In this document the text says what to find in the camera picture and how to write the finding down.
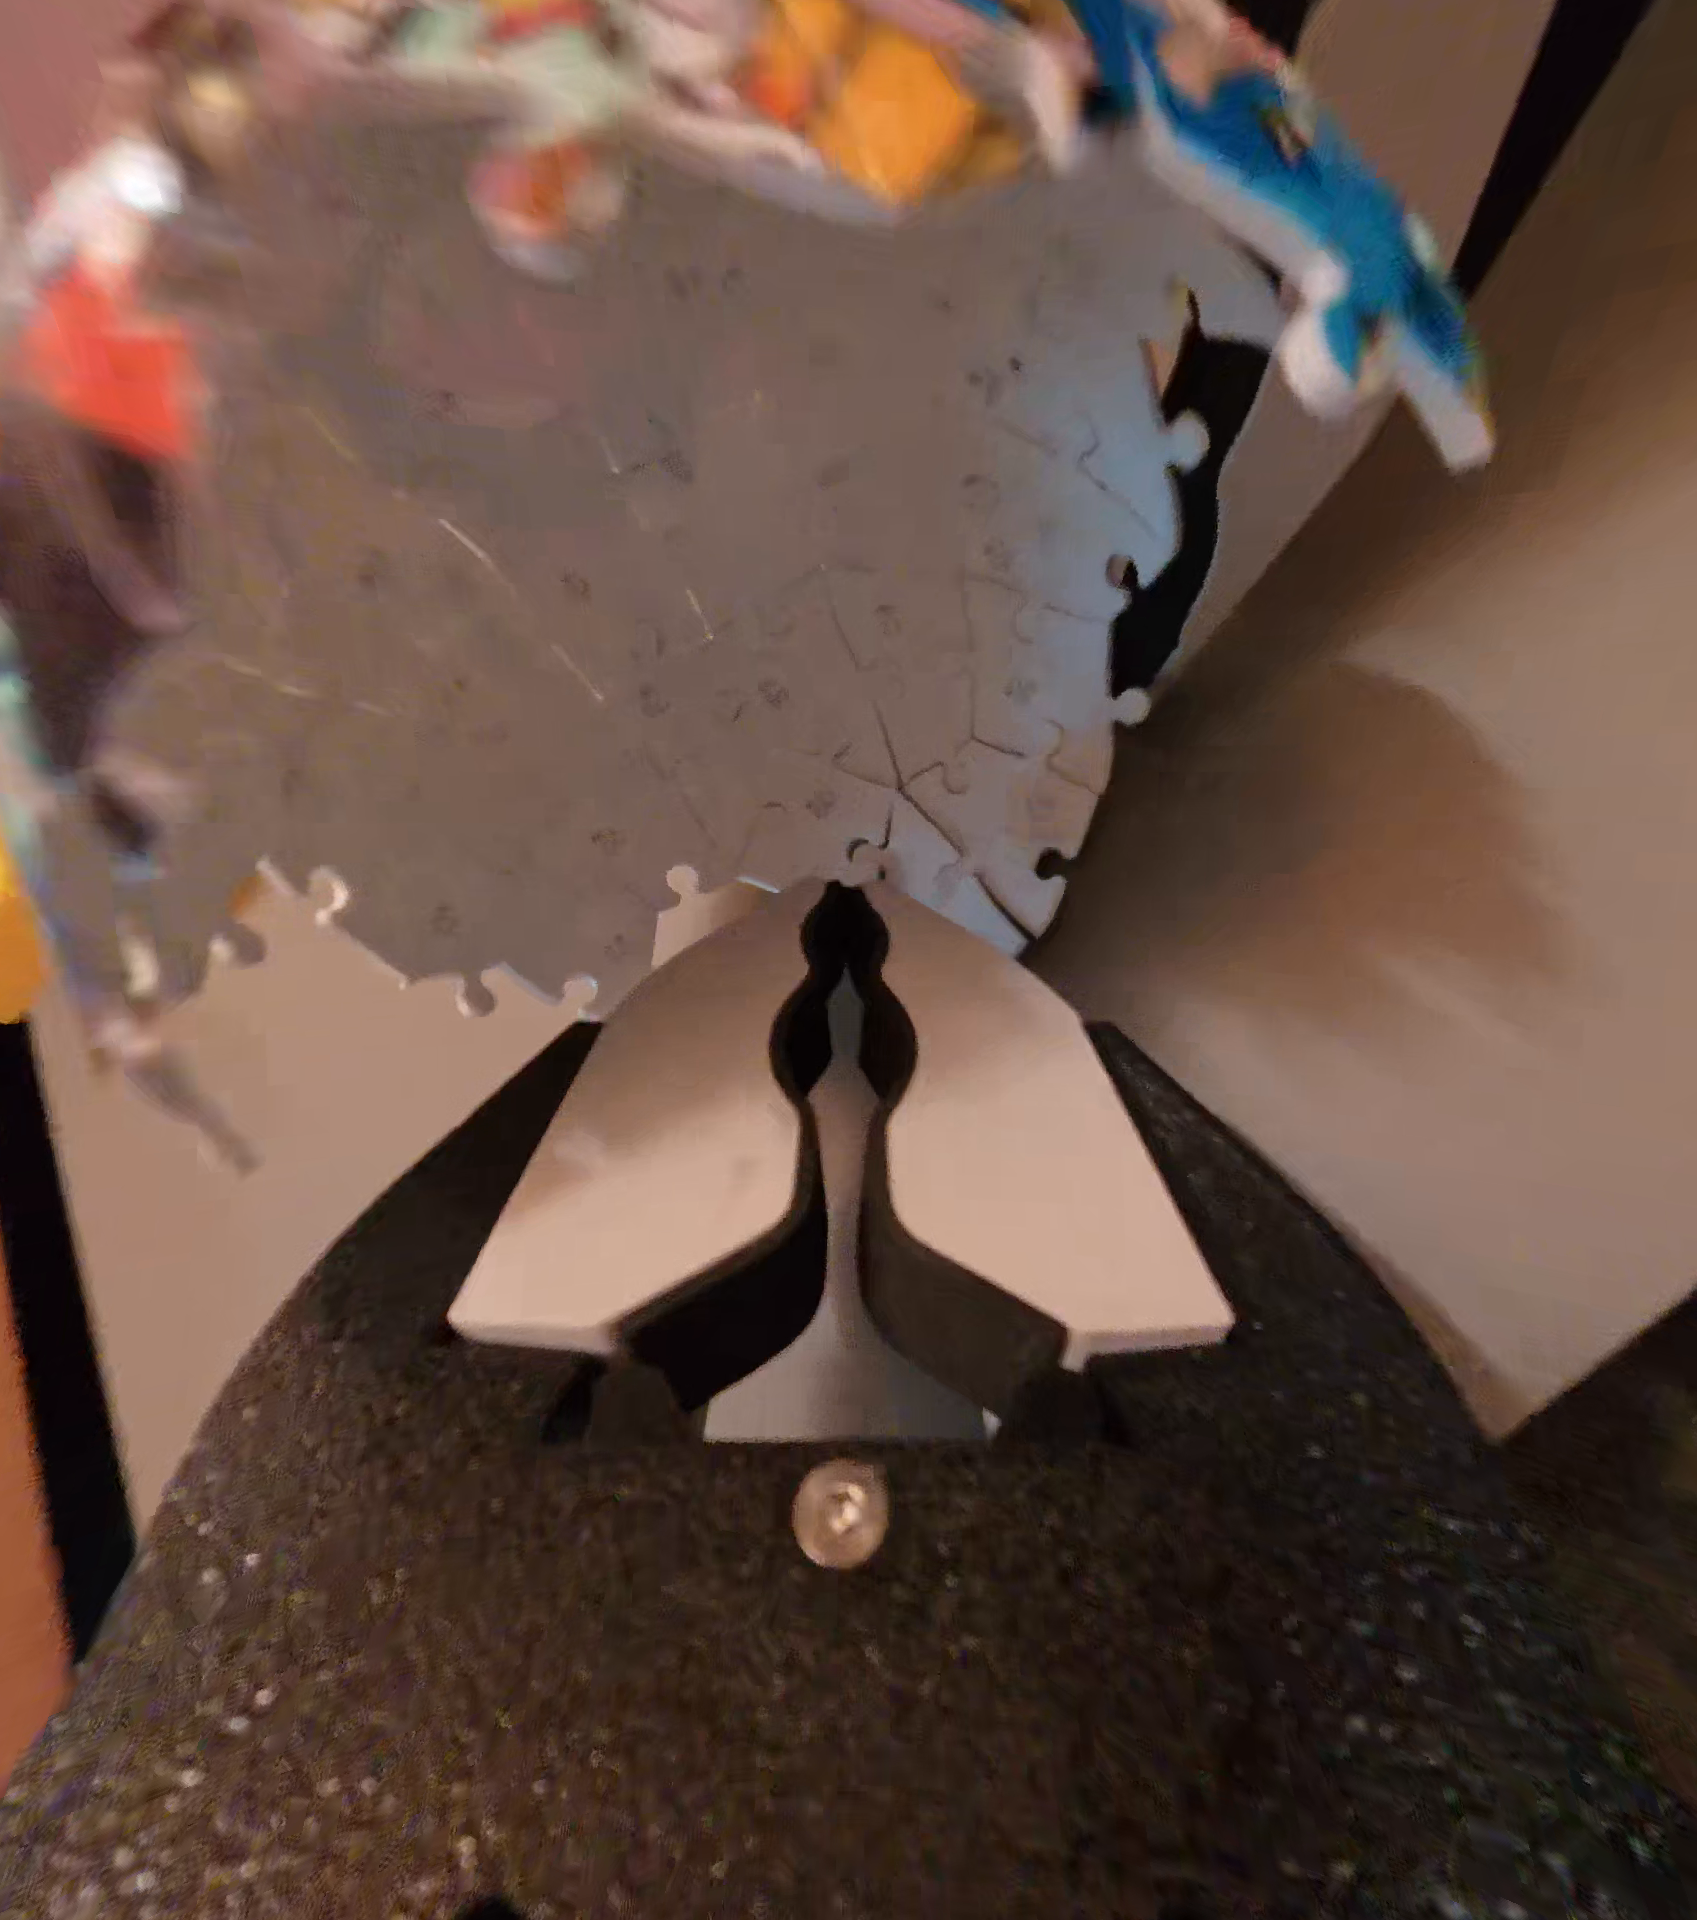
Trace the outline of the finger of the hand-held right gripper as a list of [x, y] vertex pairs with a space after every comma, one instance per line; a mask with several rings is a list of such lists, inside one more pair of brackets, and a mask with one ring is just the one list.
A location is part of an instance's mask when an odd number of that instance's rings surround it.
[[1135, 132], [1167, 185], [1277, 273], [1273, 346], [1204, 296], [1162, 391], [1204, 453], [1173, 471], [1171, 563], [1110, 632], [1114, 695], [1199, 647], [1407, 401], [1450, 469], [1491, 451], [1453, 260], [1550, 5], [1157, 5], [1125, 29]]

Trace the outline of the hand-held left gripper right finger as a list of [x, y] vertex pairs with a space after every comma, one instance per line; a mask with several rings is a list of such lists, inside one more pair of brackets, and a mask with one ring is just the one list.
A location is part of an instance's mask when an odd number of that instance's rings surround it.
[[861, 1298], [886, 1345], [1015, 1415], [1096, 1364], [1224, 1342], [1234, 1311], [1082, 1021], [897, 887], [863, 899]]

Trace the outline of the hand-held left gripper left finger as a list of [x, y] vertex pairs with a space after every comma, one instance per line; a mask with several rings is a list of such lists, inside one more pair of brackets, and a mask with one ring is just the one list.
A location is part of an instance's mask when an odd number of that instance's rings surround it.
[[621, 1002], [445, 1321], [646, 1370], [705, 1409], [789, 1350], [827, 1276], [813, 1088], [830, 1058], [820, 880], [767, 892]]

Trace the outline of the partly built puzzle ball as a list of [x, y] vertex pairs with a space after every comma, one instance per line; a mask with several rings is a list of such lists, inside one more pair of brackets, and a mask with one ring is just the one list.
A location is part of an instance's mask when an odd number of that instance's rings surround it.
[[1493, 453], [1229, 5], [146, 5], [0, 254], [0, 829], [91, 1066], [252, 1167], [168, 1025], [260, 871], [471, 1013], [900, 820], [1025, 948], [1266, 379]]

